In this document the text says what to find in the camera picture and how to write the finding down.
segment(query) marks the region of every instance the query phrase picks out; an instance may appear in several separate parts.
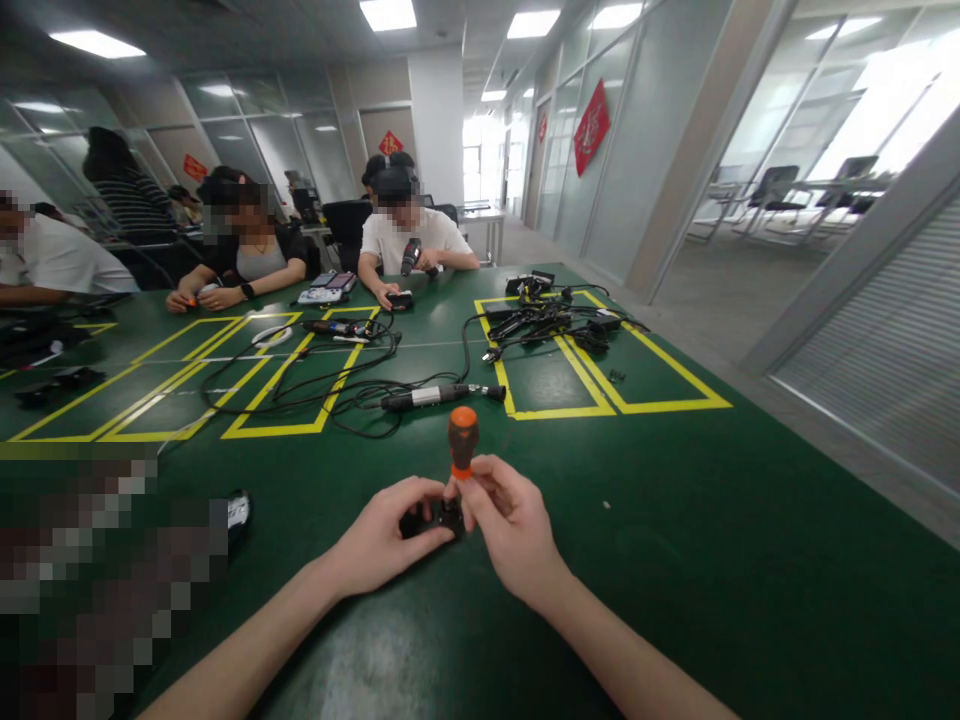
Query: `person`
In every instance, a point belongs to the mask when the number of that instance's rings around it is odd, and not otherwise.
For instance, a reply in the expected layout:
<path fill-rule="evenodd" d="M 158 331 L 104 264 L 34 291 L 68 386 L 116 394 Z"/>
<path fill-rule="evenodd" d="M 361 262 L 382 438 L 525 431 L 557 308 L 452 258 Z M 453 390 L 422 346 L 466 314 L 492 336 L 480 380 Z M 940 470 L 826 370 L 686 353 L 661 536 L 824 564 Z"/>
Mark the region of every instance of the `person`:
<path fill-rule="evenodd" d="M 205 179 L 197 193 L 217 219 L 230 227 L 230 234 L 219 235 L 206 260 L 180 279 L 167 296 L 167 310 L 183 313 L 196 302 L 208 310 L 226 310 L 306 277 L 306 241 L 298 230 L 273 221 L 265 191 L 244 173 L 225 166 Z M 197 294 L 218 277 L 231 287 Z"/>
<path fill-rule="evenodd" d="M 90 228 L 83 221 L 83 218 L 81 218 L 79 215 L 71 215 L 70 213 L 60 212 L 56 205 L 45 202 L 34 203 L 32 210 L 37 215 L 46 215 L 48 218 L 56 220 L 57 222 L 66 223 L 70 227 L 76 228 L 84 235 L 90 234 Z"/>
<path fill-rule="evenodd" d="M 392 153 L 389 158 L 379 154 L 372 155 L 370 159 L 367 160 L 367 167 L 360 177 L 361 184 L 367 190 L 366 193 L 360 196 L 361 200 L 369 200 L 373 203 L 374 207 L 377 206 L 377 196 L 373 189 L 373 179 L 388 167 L 408 167 L 411 170 L 416 170 L 417 164 L 413 161 L 410 153 L 406 153 L 403 150 Z"/>
<path fill-rule="evenodd" d="M 183 185 L 171 185 L 167 190 L 167 197 L 170 198 L 181 210 L 187 219 L 186 225 L 200 225 L 203 223 L 203 210 L 200 201 L 197 200 L 190 191 Z"/>
<path fill-rule="evenodd" d="M 137 292 L 130 271 L 66 223 L 0 192 L 0 307 L 59 305 L 73 295 Z"/>
<path fill-rule="evenodd" d="M 479 525 L 497 577 L 570 644 L 627 718 L 731 718 L 719 700 L 611 612 L 571 572 L 539 489 L 504 460 L 478 456 L 460 484 L 468 532 Z M 141 720 L 242 718 L 321 618 L 373 592 L 454 538 L 435 527 L 408 540 L 404 513 L 443 495 L 409 477 L 378 492 L 337 543 L 171 685 Z"/>
<path fill-rule="evenodd" d="M 170 198 L 137 165 L 126 141 L 92 127 L 83 174 L 96 188 L 131 243 L 169 242 L 177 231 Z"/>
<path fill-rule="evenodd" d="M 383 267 L 385 275 L 399 275 L 403 251 L 412 237 L 419 238 L 423 248 L 417 270 L 480 267 L 456 223 L 442 212 L 420 207 L 416 176 L 409 168 L 391 166 L 382 170 L 373 183 L 379 208 L 363 224 L 357 274 L 381 306 L 393 309 L 387 295 L 400 292 L 400 286 L 383 282 L 377 266 Z"/>

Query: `small tool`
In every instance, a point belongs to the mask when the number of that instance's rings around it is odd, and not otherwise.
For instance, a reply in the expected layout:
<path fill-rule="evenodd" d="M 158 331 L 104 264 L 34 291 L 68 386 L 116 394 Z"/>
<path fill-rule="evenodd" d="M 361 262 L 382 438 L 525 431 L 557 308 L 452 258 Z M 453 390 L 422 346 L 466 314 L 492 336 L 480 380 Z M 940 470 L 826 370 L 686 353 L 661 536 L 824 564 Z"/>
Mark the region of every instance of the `small tool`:
<path fill-rule="evenodd" d="M 461 405 L 450 413 L 447 423 L 447 442 L 450 443 L 450 474 L 461 482 L 473 476 L 470 461 L 480 442 L 480 425 L 477 413 Z"/>

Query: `gray top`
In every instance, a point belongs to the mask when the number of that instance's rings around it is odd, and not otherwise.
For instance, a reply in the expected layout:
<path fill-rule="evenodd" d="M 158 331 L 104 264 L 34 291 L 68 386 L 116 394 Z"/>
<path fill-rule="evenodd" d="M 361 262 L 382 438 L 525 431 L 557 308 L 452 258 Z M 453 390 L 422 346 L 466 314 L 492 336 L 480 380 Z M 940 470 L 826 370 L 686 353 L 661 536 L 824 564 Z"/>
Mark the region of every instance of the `gray top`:
<path fill-rule="evenodd" d="M 263 255 L 244 255 L 237 250 L 237 272 L 247 282 L 259 280 L 277 270 L 283 270 L 287 261 L 279 243 L 273 243 Z"/>

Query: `striped shirt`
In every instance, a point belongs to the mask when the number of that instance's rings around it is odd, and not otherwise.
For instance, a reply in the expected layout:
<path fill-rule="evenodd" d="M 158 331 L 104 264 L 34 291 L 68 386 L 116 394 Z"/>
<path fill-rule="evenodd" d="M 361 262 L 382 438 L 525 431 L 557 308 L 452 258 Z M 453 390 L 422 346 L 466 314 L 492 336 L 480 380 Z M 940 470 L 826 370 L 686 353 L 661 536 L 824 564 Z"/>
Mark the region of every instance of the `striped shirt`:
<path fill-rule="evenodd" d="M 109 180 L 95 180 L 93 186 L 128 238 L 177 229 L 170 198 L 143 173 L 128 172 Z"/>

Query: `white t-shirt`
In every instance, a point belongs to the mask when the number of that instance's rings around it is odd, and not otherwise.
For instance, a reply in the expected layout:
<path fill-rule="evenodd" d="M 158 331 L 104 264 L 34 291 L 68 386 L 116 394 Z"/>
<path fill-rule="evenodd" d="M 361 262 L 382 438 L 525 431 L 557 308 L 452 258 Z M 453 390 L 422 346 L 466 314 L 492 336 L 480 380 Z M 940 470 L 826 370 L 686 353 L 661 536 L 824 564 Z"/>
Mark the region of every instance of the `white t-shirt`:
<path fill-rule="evenodd" d="M 384 275 L 399 275 L 403 250 L 410 238 L 420 238 L 422 247 L 446 250 L 457 254 L 472 253 L 456 223 L 438 210 L 420 208 L 420 225 L 406 232 L 397 228 L 385 212 L 374 212 L 363 224 L 363 247 L 360 252 L 376 255 Z"/>
<path fill-rule="evenodd" d="M 44 215 L 27 221 L 16 250 L 3 247 L 0 283 L 87 295 L 140 289 L 130 271 L 107 250 L 75 227 Z"/>

